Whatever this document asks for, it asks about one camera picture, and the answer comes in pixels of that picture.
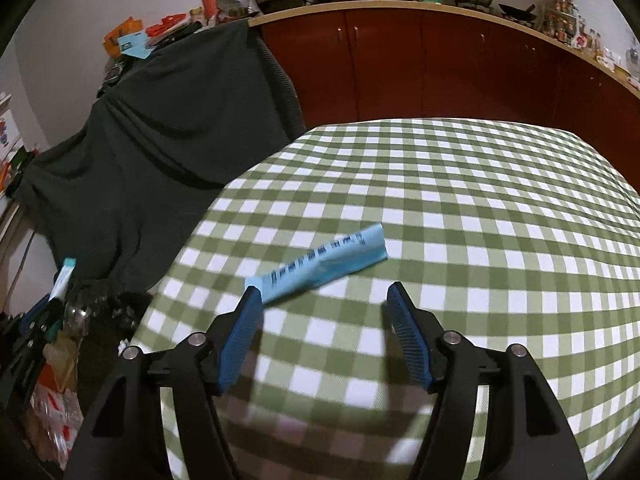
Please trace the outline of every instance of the light blue wrapper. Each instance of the light blue wrapper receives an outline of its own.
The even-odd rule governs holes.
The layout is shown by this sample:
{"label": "light blue wrapper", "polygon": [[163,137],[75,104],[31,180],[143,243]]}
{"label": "light blue wrapper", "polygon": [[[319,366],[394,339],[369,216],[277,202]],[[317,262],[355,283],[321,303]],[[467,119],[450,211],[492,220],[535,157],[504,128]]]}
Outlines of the light blue wrapper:
{"label": "light blue wrapper", "polygon": [[247,278],[244,288],[253,285],[260,290],[262,302],[269,303],[297,290],[332,282],[387,258],[385,233],[378,223],[311,249],[278,270]]}

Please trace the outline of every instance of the orange package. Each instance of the orange package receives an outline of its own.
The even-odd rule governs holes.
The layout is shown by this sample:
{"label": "orange package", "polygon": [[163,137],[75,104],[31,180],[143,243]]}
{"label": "orange package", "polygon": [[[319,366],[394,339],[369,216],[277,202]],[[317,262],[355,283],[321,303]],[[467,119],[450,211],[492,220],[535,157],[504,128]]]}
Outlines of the orange package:
{"label": "orange package", "polygon": [[104,37],[104,43],[102,46],[109,56],[113,57],[113,59],[117,59],[120,57],[118,38],[126,36],[127,34],[133,34],[134,32],[140,32],[140,30],[142,30],[142,20],[134,20],[133,17],[129,16],[124,22]]}

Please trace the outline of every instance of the frying pan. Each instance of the frying pan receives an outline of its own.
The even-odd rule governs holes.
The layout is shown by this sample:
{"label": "frying pan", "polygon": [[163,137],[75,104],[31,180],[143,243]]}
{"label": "frying pan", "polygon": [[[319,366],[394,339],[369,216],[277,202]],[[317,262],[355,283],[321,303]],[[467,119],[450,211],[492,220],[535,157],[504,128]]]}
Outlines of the frying pan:
{"label": "frying pan", "polygon": [[535,5],[530,5],[527,10],[516,9],[515,7],[511,7],[505,4],[499,4],[502,12],[504,12],[507,16],[513,18],[514,20],[518,20],[520,22],[533,22],[536,19],[536,15],[532,14],[531,11],[536,8]]}

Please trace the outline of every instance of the dark gray blanket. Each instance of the dark gray blanket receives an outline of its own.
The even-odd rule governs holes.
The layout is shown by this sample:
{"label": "dark gray blanket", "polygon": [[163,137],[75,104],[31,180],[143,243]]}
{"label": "dark gray blanket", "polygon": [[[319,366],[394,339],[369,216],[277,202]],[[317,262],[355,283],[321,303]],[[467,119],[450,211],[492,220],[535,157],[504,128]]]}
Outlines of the dark gray blanket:
{"label": "dark gray blanket", "polygon": [[94,294],[146,290],[224,185],[304,132],[289,77],[256,30],[229,23],[108,90],[27,167],[17,199]]}

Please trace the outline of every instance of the table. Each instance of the table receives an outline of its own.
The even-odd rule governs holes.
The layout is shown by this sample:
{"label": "table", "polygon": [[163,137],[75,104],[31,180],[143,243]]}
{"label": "table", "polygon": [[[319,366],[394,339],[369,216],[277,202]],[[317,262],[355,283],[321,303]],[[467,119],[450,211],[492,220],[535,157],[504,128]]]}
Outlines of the table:
{"label": "table", "polygon": [[[433,399],[383,320],[387,287],[477,346],[527,346],[597,476],[640,416],[640,198],[573,134],[480,120],[321,126],[226,186],[134,344],[167,349],[232,310],[244,278],[382,222],[389,259],[266,307],[216,400],[247,479],[403,479]],[[486,427],[481,388],[465,479]],[[187,478],[169,391],[174,476]]]}

